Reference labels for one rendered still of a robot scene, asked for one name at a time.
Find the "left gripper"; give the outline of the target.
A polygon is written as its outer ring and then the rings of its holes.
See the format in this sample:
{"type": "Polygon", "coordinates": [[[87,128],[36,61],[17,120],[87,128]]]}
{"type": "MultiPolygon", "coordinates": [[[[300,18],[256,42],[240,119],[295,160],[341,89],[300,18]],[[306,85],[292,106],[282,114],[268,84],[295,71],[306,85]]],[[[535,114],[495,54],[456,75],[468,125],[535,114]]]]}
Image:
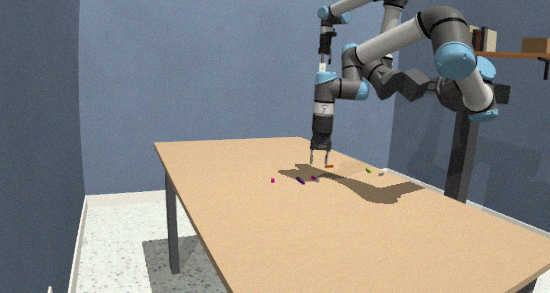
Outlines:
{"type": "MultiPolygon", "coordinates": [[[[335,103],[334,103],[335,104],[335,103]]],[[[334,104],[316,103],[313,106],[312,132],[310,143],[310,164],[314,150],[327,150],[325,165],[328,164],[328,153],[331,152],[331,133],[333,128],[334,104]]]]}

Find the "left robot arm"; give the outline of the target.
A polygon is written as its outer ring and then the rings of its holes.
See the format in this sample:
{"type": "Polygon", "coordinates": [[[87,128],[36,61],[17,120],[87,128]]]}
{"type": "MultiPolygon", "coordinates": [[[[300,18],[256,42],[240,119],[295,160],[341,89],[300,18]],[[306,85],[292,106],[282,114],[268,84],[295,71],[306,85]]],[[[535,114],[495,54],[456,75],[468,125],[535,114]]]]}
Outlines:
{"type": "Polygon", "coordinates": [[[316,73],[314,102],[332,104],[335,99],[366,100],[369,82],[362,78],[362,66],[424,38],[432,41],[434,63],[444,77],[439,88],[445,101],[455,107],[465,105],[469,121],[473,123],[497,118],[492,85],[496,70],[489,60],[476,55],[466,19],[448,6],[424,9],[416,18],[361,45],[346,44],[341,55],[342,78],[337,78],[335,72],[316,73]]]}

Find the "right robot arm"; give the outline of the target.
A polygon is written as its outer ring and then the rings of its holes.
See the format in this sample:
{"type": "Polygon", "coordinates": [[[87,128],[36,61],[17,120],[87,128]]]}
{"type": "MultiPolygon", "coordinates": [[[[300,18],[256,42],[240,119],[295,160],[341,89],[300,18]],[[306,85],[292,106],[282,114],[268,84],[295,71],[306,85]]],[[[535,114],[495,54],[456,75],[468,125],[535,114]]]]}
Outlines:
{"type": "MultiPolygon", "coordinates": [[[[380,35],[397,26],[400,12],[403,11],[408,1],[409,0],[384,0],[383,7],[385,12],[380,35]]],[[[347,24],[350,20],[350,16],[347,12],[370,2],[372,2],[372,0],[341,0],[329,7],[320,7],[318,10],[318,17],[321,18],[321,26],[333,27],[333,25],[336,24],[347,24]]],[[[373,85],[376,92],[385,77],[390,72],[395,71],[392,60],[392,55],[388,54],[362,66],[362,76],[373,85]]]]}

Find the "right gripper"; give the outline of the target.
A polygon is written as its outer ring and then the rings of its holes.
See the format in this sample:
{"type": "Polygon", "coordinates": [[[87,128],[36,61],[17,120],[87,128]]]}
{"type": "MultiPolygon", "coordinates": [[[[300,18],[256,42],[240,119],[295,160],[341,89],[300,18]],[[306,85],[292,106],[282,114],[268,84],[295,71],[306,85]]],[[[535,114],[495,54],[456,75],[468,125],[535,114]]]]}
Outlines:
{"type": "Polygon", "coordinates": [[[333,32],[332,32],[332,27],[328,27],[328,26],[321,26],[321,30],[320,30],[320,47],[318,49],[318,53],[319,55],[321,55],[321,64],[324,63],[324,54],[327,54],[327,56],[329,56],[329,60],[328,60],[328,64],[331,65],[331,59],[332,59],[332,54],[331,54],[331,40],[332,40],[332,37],[330,37],[331,35],[332,36],[337,36],[337,32],[334,32],[335,31],[335,28],[333,28],[333,32]],[[325,33],[326,32],[326,33],[325,33]],[[326,35],[329,35],[329,36],[326,36],[326,35]]]}

